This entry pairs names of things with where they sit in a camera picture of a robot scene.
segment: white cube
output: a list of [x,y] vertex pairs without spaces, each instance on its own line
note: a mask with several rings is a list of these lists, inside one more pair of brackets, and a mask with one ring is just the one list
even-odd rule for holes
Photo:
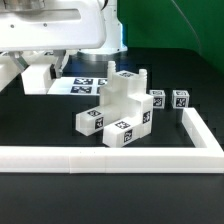
[[23,73],[23,87],[26,95],[46,95],[54,83],[51,78],[51,64],[33,64]]
[[153,108],[155,109],[164,109],[166,94],[164,90],[150,90],[150,95],[154,96]]
[[190,95],[186,90],[173,90],[172,106],[174,109],[188,107]]

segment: small white cube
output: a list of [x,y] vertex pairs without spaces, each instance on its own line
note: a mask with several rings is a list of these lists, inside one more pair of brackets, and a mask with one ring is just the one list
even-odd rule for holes
[[174,109],[188,107],[190,95],[186,90],[173,90],[172,106]]
[[166,94],[164,90],[150,90],[149,94],[154,96],[153,108],[164,109],[166,100]]

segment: white robot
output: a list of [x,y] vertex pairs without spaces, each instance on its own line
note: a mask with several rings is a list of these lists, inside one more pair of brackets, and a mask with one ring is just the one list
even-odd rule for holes
[[[22,72],[25,94],[46,94],[61,77],[68,50],[126,51],[116,7],[117,0],[0,0],[0,52],[10,57],[0,57],[0,91]],[[44,51],[55,57],[43,59]]]

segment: white base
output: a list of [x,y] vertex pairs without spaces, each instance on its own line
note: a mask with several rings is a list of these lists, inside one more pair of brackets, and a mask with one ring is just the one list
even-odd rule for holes
[[203,139],[200,148],[0,147],[0,172],[223,173],[224,152],[194,108],[183,123]]

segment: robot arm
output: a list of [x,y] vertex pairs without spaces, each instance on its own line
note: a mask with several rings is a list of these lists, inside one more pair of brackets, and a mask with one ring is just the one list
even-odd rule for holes
[[0,0],[0,52],[99,48],[106,39],[98,0]]

